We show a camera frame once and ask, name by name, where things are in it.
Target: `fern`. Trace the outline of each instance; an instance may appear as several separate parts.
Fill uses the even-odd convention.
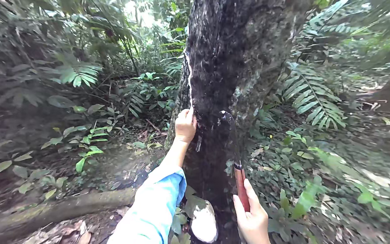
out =
[[[296,97],[292,106],[297,109],[297,114],[312,109],[306,122],[312,125],[318,124],[319,129],[328,129],[331,125],[334,129],[338,129],[338,125],[345,127],[342,120],[344,113],[333,103],[341,102],[341,99],[322,84],[324,79],[314,70],[303,65],[289,64],[291,73],[280,90],[284,100]]]
[[[98,72],[102,67],[91,63],[79,63],[75,66],[60,66],[58,69],[61,69],[59,83],[72,83],[74,87],[78,87],[84,82],[91,87],[91,83],[96,83]]]

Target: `right hand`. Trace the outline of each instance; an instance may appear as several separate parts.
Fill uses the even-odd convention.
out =
[[[176,138],[189,144],[196,132],[196,118],[194,108],[183,109],[176,118]]]
[[[237,223],[240,230],[249,244],[270,244],[267,231],[269,216],[260,205],[257,194],[255,194],[248,179],[245,179],[244,186],[249,198],[251,212],[245,212],[239,197],[237,195],[233,196]]]

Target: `blue sleeve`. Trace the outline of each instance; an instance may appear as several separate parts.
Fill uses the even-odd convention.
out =
[[[185,190],[186,178],[180,167],[157,167],[138,189],[133,206],[107,244],[167,244],[172,218]]]

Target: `fallen log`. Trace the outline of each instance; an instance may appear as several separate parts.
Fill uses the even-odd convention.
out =
[[[132,205],[136,189],[91,193],[49,202],[20,213],[0,216],[0,243],[25,237],[50,223],[76,218],[85,214]]]

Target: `wooden handle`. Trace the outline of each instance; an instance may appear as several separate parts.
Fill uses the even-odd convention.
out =
[[[250,212],[251,208],[249,206],[249,198],[246,194],[245,186],[243,185],[243,181],[246,179],[245,171],[243,169],[240,170],[234,168],[234,175],[236,177],[237,195],[239,196],[239,199],[243,204],[245,212]]]

